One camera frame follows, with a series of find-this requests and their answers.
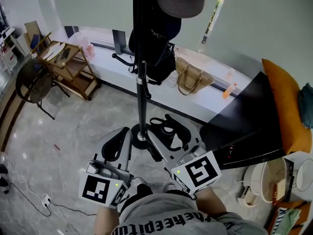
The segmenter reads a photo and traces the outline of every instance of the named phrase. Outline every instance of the white shoe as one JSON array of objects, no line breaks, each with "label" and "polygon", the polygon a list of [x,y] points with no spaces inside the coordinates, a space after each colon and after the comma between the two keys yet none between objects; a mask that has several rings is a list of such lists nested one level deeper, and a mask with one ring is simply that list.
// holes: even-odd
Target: white shoe
[{"label": "white shoe", "polygon": [[165,189],[165,192],[169,191],[169,190],[176,190],[176,186],[172,183],[169,183],[167,186],[166,186],[166,189]]},{"label": "white shoe", "polygon": [[137,187],[140,185],[140,184],[146,184],[146,181],[144,181],[142,178],[140,177],[136,177],[132,180],[132,184],[133,186],[135,187],[135,189],[137,189]]}]

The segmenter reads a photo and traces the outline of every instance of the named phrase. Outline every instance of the coat rack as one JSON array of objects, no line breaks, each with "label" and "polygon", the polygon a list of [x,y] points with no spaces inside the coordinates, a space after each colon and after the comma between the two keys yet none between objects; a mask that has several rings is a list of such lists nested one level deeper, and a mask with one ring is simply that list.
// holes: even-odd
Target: coat rack
[{"label": "coat rack", "polygon": [[143,56],[143,50],[145,48],[142,32],[145,28],[145,13],[144,7],[148,0],[133,0],[133,16],[134,16],[134,39],[135,39],[135,59],[134,63],[128,63],[116,53],[112,55],[112,58],[116,58],[118,61],[127,66],[138,66],[138,76],[136,78],[137,83],[137,98],[138,98],[138,113],[139,124],[132,128],[133,134],[133,146],[137,149],[144,150],[147,148],[146,141],[146,112],[147,112],[147,100],[151,99],[149,93],[147,80],[146,80],[146,68],[147,64],[145,57]]}]

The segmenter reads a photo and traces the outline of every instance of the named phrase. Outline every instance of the woven handbag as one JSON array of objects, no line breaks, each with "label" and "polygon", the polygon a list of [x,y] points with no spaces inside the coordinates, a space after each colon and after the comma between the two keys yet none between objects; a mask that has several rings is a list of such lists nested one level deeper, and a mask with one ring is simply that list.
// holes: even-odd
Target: woven handbag
[{"label": "woven handbag", "polygon": [[[181,94],[195,94],[204,87],[214,83],[214,77],[212,77],[212,75],[194,67],[183,58],[178,57],[175,63],[176,70],[179,73],[177,80],[178,90]],[[183,88],[189,93],[183,93],[180,88]]]}]

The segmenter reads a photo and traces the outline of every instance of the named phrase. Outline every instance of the floor trim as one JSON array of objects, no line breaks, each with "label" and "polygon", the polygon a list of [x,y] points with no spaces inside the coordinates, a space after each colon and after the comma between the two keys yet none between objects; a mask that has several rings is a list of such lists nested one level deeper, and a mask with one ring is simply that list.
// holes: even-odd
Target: floor trim
[{"label": "floor trim", "polygon": [[[119,86],[117,86],[117,85],[115,85],[115,84],[112,84],[112,83],[109,83],[109,82],[107,82],[107,81],[104,81],[104,80],[102,80],[102,79],[100,79],[100,78],[98,78],[98,82],[101,83],[101,84],[110,86],[110,87],[112,87],[112,88],[114,88],[114,89],[117,89],[117,90],[119,90],[119,91],[121,91],[121,92],[124,92],[124,93],[127,93],[127,94],[129,94],[129,95],[132,95],[132,96],[137,97],[137,93],[134,93],[134,92],[131,92],[131,91],[129,91],[129,90],[126,90],[126,89],[124,89],[124,88],[122,88],[122,87],[119,87]],[[204,122],[204,121],[202,121],[202,120],[200,120],[200,119],[198,119],[198,118],[192,117],[192,116],[190,116],[190,115],[188,115],[188,114],[186,114],[186,113],[180,112],[180,111],[175,110],[175,109],[173,109],[173,108],[171,108],[171,107],[168,107],[168,106],[166,106],[166,105],[164,105],[164,104],[155,102],[155,101],[153,101],[153,100],[151,100],[151,99],[148,100],[148,102],[151,103],[151,104],[153,104],[153,105],[156,105],[156,106],[158,106],[158,107],[160,107],[160,108],[163,108],[163,109],[165,109],[165,110],[167,110],[167,111],[170,111],[170,112],[173,112],[173,113],[175,113],[175,114],[177,114],[177,115],[180,115],[180,116],[182,116],[182,117],[184,117],[184,118],[190,119],[190,120],[192,120],[192,121],[194,121],[194,122],[196,122],[196,123],[199,123],[199,124],[202,124],[202,125],[205,125],[205,124],[206,124],[206,122]]]}]

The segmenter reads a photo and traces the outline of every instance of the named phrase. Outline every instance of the black backpack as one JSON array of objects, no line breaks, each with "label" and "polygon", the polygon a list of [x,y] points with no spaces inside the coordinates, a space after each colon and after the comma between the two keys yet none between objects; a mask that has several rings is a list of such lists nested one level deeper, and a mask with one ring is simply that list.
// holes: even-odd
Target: black backpack
[{"label": "black backpack", "polygon": [[[175,70],[175,54],[174,44],[169,43],[166,47],[160,62],[156,66],[150,66],[147,64],[147,76],[149,77],[149,84],[161,85],[172,71]],[[138,74],[138,68],[130,67],[130,73]]]}]

